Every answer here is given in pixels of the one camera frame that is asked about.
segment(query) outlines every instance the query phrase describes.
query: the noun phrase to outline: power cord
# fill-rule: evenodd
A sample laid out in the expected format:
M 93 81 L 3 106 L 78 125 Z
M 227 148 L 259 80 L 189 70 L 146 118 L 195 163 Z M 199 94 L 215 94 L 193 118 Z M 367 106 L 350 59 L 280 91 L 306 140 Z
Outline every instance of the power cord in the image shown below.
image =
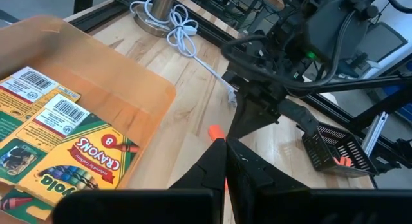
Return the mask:
M 167 21 L 159 21 L 155 17 L 150 14 L 149 6 L 152 5 L 150 3 L 152 0 L 147 1 L 135 1 L 130 4 L 130 12 L 132 14 L 136 14 L 133 10 L 133 6 L 136 4 L 144 4 L 144 10 L 148 17 L 150 17 L 154 22 L 158 24 L 168 24 L 172 22 L 174 28 L 167 34 L 166 40 L 167 43 L 176 48 L 183 56 L 194 58 L 197 62 L 199 62 L 204 68 L 209 70 L 215 77 L 218 79 L 223 85 L 225 85 L 229 97 L 229 104 L 232 107 L 236 107 L 236 95 L 234 88 L 227 83 L 223 78 L 216 73 L 208 64 L 203 62 L 196 56 L 196 46 L 193 43 L 193 40 L 190 36 L 196 35 L 198 31 L 199 24 L 197 21 L 189 19 L 189 13 L 187 9 L 182 5 L 175 5 L 170 13 L 169 19 Z M 176 10 L 181 8 L 184 12 L 184 16 L 182 17 Z M 172 42 L 171 37 L 174 37 L 176 42 Z

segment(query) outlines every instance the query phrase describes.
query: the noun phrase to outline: green light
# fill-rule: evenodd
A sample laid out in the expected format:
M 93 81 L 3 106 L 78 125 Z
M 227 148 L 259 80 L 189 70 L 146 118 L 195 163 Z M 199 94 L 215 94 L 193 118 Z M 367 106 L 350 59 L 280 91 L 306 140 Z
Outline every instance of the green light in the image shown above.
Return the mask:
M 316 58 L 315 53 L 312 52 L 312 51 L 308 51 L 308 52 L 306 53 L 306 56 L 307 56 L 309 59 L 315 59 L 315 58 Z

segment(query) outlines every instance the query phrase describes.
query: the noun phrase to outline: orange crayon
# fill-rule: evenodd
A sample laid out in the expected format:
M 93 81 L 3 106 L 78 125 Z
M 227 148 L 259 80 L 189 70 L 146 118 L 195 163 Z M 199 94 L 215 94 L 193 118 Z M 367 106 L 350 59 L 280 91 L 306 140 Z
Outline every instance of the orange crayon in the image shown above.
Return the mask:
M 123 152 L 129 152 L 129 153 L 139 152 L 139 146 L 137 145 L 119 144 L 119 145 L 113 146 L 112 148 L 123 151 Z
M 218 124 L 211 125 L 207 130 L 210 138 L 214 142 L 217 138 L 225 138 L 225 133 L 222 131 L 221 127 Z

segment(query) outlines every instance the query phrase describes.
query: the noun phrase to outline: wooden table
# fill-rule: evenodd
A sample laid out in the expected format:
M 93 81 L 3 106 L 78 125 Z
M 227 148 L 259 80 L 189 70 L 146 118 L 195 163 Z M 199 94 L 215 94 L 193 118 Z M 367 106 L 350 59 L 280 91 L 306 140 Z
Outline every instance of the wooden table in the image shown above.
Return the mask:
M 110 1 L 68 17 L 66 21 Z M 192 1 L 179 1 L 217 27 L 234 37 L 237 36 L 237 31 Z M 227 103 L 225 87 L 194 59 L 184 57 L 169 47 L 165 39 L 143 31 L 130 13 L 120 15 L 93 31 L 91 35 L 176 86 L 176 99 L 129 182 L 129 188 L 133 189 L 168 188 L 210 146 L 212 141 L 207 134 L 210 125 L 219 124 L 226 133 L 229 130 L 235 110 Z M 228 61 L 221 55 L 219 48 L 200 36 L 195 36 L 193 40 L 198 50 L 197 56 L 222 75 Z M 331 94 L 324 96 L 335 101 Z M 307 106 L 300 100 L 293 100 Z M 321 122 L 338 126 L 315 109 L 309 109 Z M 267 162 L 309 187 L 373 188 L 367 176 L 351 179 L 314 171 L 303 148 L 303 133 L 289 119 L 281 117 L 279 121 L 279 125 L 270 125 L 255 131 L 241 141 Z M 229 207 L 229 196 L 226 197 L 226 205 Z M 230 213 L 231 209 L 225 210 L 225 221 L 228 223 L 234 222 Z

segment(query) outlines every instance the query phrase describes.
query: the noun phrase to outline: basket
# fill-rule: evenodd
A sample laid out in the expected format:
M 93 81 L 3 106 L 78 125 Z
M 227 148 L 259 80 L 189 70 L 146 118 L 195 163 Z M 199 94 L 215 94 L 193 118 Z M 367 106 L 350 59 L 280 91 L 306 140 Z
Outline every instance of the basket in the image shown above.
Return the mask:
M 316 171 L 350 178 L 377 174 L 376 168 L 361 145 L 347 131 L 320 122 L 316 135 L 310 137 L 305 133 L 302 141 Z M 341 157 L 352 160 L 350 167 L 335 162 L 334 158 L 340 159 Z

